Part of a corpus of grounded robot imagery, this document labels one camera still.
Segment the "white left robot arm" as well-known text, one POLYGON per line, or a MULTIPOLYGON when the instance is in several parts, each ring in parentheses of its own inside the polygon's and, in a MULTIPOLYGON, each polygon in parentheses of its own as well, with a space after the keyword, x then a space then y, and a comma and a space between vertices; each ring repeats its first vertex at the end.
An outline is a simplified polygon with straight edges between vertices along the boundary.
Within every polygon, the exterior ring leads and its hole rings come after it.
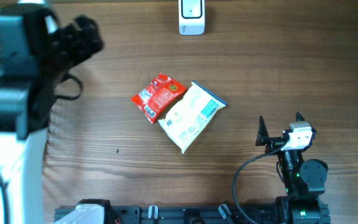
POLYGON ((42 163, 55 88, 103 49, 95 20, 61 26, 44 1, 0 8, 0 223, 43 223, 42 163))

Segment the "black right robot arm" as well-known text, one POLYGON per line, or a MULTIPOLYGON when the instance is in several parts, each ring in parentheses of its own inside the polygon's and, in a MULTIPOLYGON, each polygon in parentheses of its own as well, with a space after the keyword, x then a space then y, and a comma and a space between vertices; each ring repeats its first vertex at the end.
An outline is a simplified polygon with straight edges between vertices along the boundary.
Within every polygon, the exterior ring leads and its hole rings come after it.
POLYGON ((327 163, 303 159, 317 131, 300 113, 280 137, 270 137, 263 117, 259 118, 256 146, 278 157, 277 169, 286 188, 286 196, 277 197, 273 214, 263 223, 330 223, 328 205, 320 202, 328 177, 327 163))

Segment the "yellow snack bag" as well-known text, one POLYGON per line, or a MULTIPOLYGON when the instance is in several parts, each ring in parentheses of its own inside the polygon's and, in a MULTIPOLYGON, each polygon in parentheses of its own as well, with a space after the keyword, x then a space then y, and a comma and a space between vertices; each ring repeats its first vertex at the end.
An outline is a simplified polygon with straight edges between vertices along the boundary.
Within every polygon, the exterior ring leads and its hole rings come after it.
POLYGON ((226 101, 193 80, 183 98, 158 123, 181 152, 185 153, 217 111, 225 106, 226 101))

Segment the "red snack packet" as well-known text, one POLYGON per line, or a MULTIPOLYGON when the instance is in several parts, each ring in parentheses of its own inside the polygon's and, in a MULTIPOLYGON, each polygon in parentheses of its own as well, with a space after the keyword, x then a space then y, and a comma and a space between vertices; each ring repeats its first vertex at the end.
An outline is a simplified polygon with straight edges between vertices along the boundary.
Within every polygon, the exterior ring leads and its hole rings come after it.
POLYGON ((153 124, 165 108, 186 91, 186 86, 174 78, 160 73, 150 85, 131 98, 153 124))

